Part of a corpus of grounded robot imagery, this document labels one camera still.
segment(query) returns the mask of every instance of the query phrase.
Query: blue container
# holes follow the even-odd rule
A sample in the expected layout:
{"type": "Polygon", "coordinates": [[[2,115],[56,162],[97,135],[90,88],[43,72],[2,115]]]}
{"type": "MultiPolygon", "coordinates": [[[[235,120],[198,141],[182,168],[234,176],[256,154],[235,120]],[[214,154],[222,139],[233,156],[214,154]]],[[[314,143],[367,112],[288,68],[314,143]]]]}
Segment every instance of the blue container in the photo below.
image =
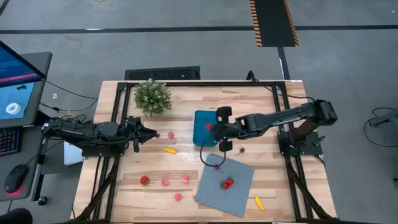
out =
{"type": "Polygon", "coordinates": [[[206,124],[212,126],[217,124],[217,115],[215,111],[201,111],[195,112],[195,121],[193,124],[193,143],[196,146],[214,147],[217,142],[213,138],[209,138],[210,130],[205,128],[206,124]]]}

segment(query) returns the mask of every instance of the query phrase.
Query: yellow pepper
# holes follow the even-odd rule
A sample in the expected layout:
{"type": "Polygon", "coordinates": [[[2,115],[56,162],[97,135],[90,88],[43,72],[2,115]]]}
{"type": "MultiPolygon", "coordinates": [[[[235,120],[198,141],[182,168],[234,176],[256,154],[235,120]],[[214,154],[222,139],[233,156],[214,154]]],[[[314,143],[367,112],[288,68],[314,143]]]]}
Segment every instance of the yellow pepper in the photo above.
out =
{"type": "Polygon", "coordinates": [[[260,198],[257,197],[257,196],[255,196],[254,199],[256,199],[256,203],[257,203],[257,205],[259,206],[260,210],[261,210],[261,211],[264,211],[264,208],[262,207],[260,198]]]}
{"type": "Polygon", "coordinates": [[[164,148],[164,150],[165,150],[166,152],[168,152],[168,153],[172,153],[172,154],[175,154],[175,153],[176,153],[176,150],[171,149],[171,148],[164,148]]]}

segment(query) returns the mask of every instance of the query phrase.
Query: red light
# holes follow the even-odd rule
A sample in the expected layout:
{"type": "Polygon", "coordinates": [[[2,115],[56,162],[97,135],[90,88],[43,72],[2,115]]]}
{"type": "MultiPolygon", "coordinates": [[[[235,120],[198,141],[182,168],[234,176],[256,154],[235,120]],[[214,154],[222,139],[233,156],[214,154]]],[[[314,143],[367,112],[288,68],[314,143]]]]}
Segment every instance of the red light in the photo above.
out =
{"type": "Polygon", "coordinates": [[[22,190],[22,186],[20,186],[18,190],[11,192],[11,193],[7,193],[7,194],[12,195],[12,196],[19,195],[19,192],[21,192],[21,190],[22,190]]]}

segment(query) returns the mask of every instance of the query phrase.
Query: desk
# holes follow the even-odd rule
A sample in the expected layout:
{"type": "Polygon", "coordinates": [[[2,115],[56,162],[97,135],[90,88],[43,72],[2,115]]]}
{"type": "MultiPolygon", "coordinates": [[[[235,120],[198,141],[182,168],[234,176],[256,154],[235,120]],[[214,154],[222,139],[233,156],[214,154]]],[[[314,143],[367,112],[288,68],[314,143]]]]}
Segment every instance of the desk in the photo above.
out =
{"type": "MultiPolygon", "coordinates": [[[[103,82],[95,113],[96,123],[111,120],[117,84],[117,82],[103,82]]],[[[286,81],[285,84],[288,94],[305,95],[303,83],[286,81]]],[[[234,149],[227,152],[228,158],[254,168],[244,218],[223,213],[194,201],[204,166],[200,162],[198,148],[192,143],[194,112],[231,106],[233,118],[249,113],[273,113],[275,106],[272,93],[261,86],[185,86],[170,87],[170,90],[172,109],[163,116],[153,118],[144,117],[141,111],[135,108],[131,93],[127,115],[140,116],[145,127],[158,130],[160,138],[151,139],[140,146],[140,153],[134,153],[131,146],[121,157],[111,222],[295,221],[285,162],[277,143],[277,128],[271,128],[259,138],[243,141],[234,139],[234,149]],[[175,139],[168,138],[169,131],[174,132],[175,139]],[[163,150],[165,147],[172,147],[178,153],[168,154],[163,150]],[[241,147],[246,149],[245,153],[235,156],[241,147]],[[150,187],[140,185],[139,179],[142,175],[149,176],[150,187]],[[186,185],[181,181],[182,175],[190,176],[189,184],[186,185]],[[168,187],[162,186],[163,178],[170,179],[168,187]],[[176,193],[183,196],[180,202],[174,200],[176,193]],[[258,209],[253,199],[255,195],[262,200],[265,208],[263,212],[258,209]]],[[[123,99],[122,93],[117,121],[121,117],[123,99]]],[[[291,107],[306,102],[295,98],[289,98],[289,101],[291,107]]],[[[206,149],[204,156],[209,153],[221,155],[217,147],[206,149]]],[[[335,216],[323,164],[313,156],[302,156],[302,160],[309,191],[327,213],[335,216]]],[[[74,203],[76,214],[80,214],[90,201],[96,163],[96,157],[91,157],[83,163],[74,203]]],[[[299,190],[298,198],[301,214],[304,217],[303,199],[299,190]]],[[[106,199],[105,194],[100,218],[104,217],[106,199]]]]}
{"type": "MultiPolygon", "coordinates": [[[[50,52],[23,54],[21,56],[23,56],[33,66],[47,75],[52,58],[52,54],[50,52]]],[[[35,83],[29,103],[24,113],[24,117],[20,119],[0,119],[0,129],[32,125],[35,124],[36,121],[47,117],[43,113],[37,111],[44,89],[44,83],[45,82],[35,83]]],[[[7,194],[4,191],[4,181],[14,166],[25,164],[30,158],[34,157],[40,152],[42,145],[42,133],[40,131],[41,127],[39,126],[24,128],[22,133],[21,151],[16,154],[0,157],[0,201],[22,199],[29,196],[36,172],[37,158],[28,164],[29,171],[24,179],[21,191],[18,194],[7,194]]]]}

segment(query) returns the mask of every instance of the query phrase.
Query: keyboard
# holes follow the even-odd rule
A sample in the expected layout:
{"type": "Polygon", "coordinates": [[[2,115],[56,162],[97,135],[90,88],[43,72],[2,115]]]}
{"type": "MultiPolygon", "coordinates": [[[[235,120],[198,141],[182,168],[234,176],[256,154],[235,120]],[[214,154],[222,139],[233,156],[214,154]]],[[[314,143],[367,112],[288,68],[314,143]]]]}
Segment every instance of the keyboard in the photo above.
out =
{"type": "Polygon", "coordinates": [[[22,128],[0,129],[0,156],[19,152],[22,144],[22,128]]]}
{"type": "Polygon", "coordinates": [[[175,68],[150,68],[126,70],[125,80],[199,80],[200,68],[175,67],[175,68]]]}

